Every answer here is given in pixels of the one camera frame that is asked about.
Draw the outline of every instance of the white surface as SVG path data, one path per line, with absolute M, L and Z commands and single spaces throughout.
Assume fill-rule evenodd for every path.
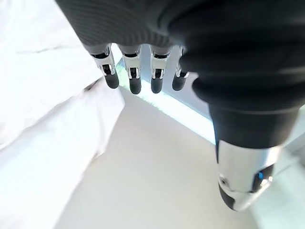
M 1 229 L 54 227 L 88 164 L 105 151 L 123 104 L 99 81 L 0 151 Z
M 125 109 L 56 229 L 256 229 L 222 201 L 214 145 L 122 91 Z

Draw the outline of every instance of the prosthetic hand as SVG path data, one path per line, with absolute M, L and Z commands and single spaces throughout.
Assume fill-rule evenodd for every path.
M 305 2 L 56 1 L 112 88 L 118 80 L 108 44 L 120 46 L 134 94 L 141 44 L 151 45 L 155 93 L 168 47 L 183 46 L 173 89 L 183 87 L 187 72 L 198 73 L 193 90 L 209 104 L 221 197 L 239 211 L 268 188 L 305 104 Z

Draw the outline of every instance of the robotic finger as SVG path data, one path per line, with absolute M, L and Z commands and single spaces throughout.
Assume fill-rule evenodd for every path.
M 157 94 L 162 90 L 163 76 L 172 48 L 150 45 L 150 49 L 152 70 L 151 89 L 153 93 Z
M 91 54 L 98 68 L 101 69 L 107 85 L 115 89 L 119 86 L 119 77 L 115 70 L 111 44 L 104 44 L 100 54 Z
M 123 46 L 119 45 L 123 54 L 125 69 L 129 77 L 129 88 L 133 94 L 141 92 L 141 46 Z
M 180 57 L 183 53 L 183 47 L 180 46 Z M 186 78 L 188 77 L 189 72 L 184 72 L 181 69 L 179 62 L 177 63 L 175 76 L 173 77 L 172 87 L 175 91 L 180 91 L 185 85 Z

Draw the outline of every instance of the white cloth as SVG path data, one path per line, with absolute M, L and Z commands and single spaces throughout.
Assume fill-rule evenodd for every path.
M 0 151 L 0 228 L 51 229 L 82 174 L 104 152 L 123 109 L 104 80 L 56 106 Z
M 0 1 L 0 148 L 102 76 L 54 0 Z M 117 63 L 122 54 L 112 47 Z

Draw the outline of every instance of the black fingertip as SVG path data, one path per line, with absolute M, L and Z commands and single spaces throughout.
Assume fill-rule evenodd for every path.
M 185 85 L 185 81 L 186 81 L 186 78 L 177 77 L 177 75 L 175 74 L 175 76 L 173 77 L 173 83 L 172 83 L 173 89 L 175 91 L 180 91 L 181 89 L 183 89 L 183 87 Z
M 155 78 L 151 80 L 151 89 L 152 92 L 157 94 L 162 90 L 162 83 L 163 83 L 163 79 L 160 78 Z
M 116 72 L 113 75 L 107 74 L 105 76 L 105 80 L 106 80 L 107 85 L 112 89 L 117 88 L 120 84 L 119 77 Z
M 129 88 L 130 88 L 130 91 L 133 93 L 133 94 L 138 94 L 141 92 L 141 78 L 139 79 L 136 79 L 136 78 L 132 78 L 132 79 L 129 79 Z

